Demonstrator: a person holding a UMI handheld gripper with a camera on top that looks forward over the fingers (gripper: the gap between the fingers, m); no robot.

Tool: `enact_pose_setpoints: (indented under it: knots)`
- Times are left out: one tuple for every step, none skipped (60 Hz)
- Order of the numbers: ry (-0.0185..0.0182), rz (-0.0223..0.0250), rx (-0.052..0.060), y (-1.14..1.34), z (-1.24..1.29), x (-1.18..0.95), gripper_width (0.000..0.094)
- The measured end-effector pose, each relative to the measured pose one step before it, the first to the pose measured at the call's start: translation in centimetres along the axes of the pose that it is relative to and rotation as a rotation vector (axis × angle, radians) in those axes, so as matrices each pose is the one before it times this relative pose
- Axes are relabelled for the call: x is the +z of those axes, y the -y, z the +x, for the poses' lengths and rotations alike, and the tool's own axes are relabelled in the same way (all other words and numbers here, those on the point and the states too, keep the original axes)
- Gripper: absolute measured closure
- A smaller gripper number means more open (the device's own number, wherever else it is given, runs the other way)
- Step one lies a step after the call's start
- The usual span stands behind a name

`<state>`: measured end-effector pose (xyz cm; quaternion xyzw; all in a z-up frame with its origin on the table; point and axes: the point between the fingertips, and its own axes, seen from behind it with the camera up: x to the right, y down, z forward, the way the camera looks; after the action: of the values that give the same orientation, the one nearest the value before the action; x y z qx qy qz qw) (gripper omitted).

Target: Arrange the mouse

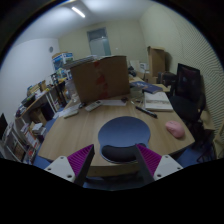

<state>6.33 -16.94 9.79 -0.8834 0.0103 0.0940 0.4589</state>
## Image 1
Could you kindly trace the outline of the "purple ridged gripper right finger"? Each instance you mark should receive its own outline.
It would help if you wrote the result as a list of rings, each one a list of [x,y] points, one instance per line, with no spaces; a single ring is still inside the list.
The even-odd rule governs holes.
[[[139,164],[144,183],[150,184],[154,182],[153,176],[162,157],[140,144],[136,145],[135,157]]]

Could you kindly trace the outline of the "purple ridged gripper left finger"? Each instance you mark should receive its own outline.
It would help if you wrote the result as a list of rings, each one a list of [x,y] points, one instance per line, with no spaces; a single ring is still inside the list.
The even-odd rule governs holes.
[[[75,174],[74,183],[76,185],[82,186],[84,184],[94,154],[94,145],[91,144],[67,157]]]

